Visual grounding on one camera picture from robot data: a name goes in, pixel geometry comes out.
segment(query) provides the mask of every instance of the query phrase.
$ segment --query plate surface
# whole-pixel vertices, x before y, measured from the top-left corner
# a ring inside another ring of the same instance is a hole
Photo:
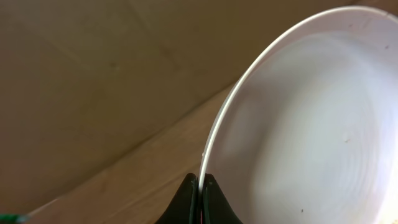
[[[314,15],[227,97],[202,160],[244,223],[392,223],[398,216],[398,21]]]

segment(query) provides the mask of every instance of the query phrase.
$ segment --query wooden surface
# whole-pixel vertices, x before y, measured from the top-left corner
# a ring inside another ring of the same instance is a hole
[[[28,223],[153,223],[185,174],[198,174],[207,136],[229,89],[45,207]]]
[[[2,0],[0,211],[70,191],[235,82],[290,26],[349,1]]]

